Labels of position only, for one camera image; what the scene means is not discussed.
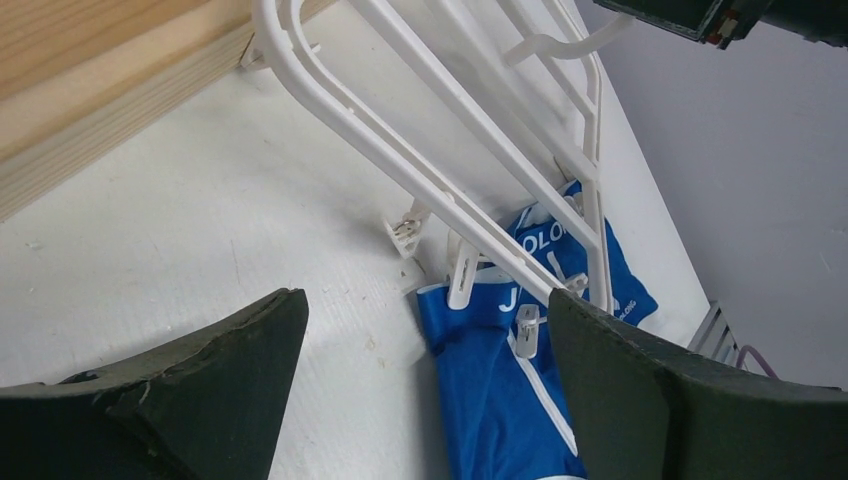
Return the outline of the blue boxer underwear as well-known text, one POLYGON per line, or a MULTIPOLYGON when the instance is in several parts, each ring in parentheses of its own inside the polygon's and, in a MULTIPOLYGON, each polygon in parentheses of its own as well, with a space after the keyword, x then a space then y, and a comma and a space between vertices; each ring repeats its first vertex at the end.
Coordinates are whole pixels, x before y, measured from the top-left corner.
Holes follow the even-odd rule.
MULTIPOLYGON (((613 315, 632 326, 658 304, 631 273, 605 221, 613 315)), ((560 280, 587 275, 585 249, 539 204, 507 227, 560 280)), ((421 327, 433 355, 453 479, 588 479, 572 429, 546 323, 547 309, 502 269, 478 271, 469 305, 448 306, 449 283, 416 292, 421 327), (538 349, 516 354, 519 307, 538 306, 538 349)))

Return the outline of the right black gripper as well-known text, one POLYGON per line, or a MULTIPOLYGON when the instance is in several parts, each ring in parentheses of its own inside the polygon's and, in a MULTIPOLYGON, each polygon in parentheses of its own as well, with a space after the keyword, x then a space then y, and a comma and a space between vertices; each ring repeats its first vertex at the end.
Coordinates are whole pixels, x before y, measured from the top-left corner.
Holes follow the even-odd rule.
POLYGON ((725 50, 759 23, 821 42, 847 47, 846 0, 595 0, 687 40, 725 50))

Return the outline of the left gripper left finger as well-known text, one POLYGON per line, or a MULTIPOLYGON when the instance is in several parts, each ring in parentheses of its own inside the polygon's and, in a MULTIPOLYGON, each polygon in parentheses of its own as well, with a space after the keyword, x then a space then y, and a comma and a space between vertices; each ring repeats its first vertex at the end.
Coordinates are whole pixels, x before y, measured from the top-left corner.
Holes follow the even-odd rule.
POLYGON ((280 289, 59 383, 1 391, 5 479, 265 479, 308 323, 280 289))

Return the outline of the white plastic clip hanger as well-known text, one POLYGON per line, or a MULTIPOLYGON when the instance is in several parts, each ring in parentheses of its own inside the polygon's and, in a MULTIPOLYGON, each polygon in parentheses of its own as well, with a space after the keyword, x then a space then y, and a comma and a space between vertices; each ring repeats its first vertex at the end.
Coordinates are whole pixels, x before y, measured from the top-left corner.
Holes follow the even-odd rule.
POLYGON ((449 302, 465 306, 481 260, 505 270, 535 299, 567 287, 479 207, 461 181, 507 172, 586 251, 593 305, 613 308, 606 220, 600 195, 603 87, 597 50, 631 20, 584 35, 558 1, 545 9, 552 37, 516 1, 500 5, 515 39, 498 46, 492 30, 462 1, 431 1, 426 21, 409 21, 392 1, 353 8, 484 147, 483 156, 445 147, 423 154, 368 107, 319 60, 304 32, 300 1, 256 1, 249 52, 316 118, 392 178, 413 199, 388 226, 403 256, 438 217, 459 238, 449 302))

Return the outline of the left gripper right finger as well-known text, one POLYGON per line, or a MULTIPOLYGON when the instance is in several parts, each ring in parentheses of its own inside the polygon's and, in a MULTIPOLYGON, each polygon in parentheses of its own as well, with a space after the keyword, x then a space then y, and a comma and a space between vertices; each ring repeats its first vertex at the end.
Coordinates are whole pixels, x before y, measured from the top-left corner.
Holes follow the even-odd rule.
POLYGON ((592 479, 843 479, 847 394, 736 369, 565 290, 548 327, 592 479))

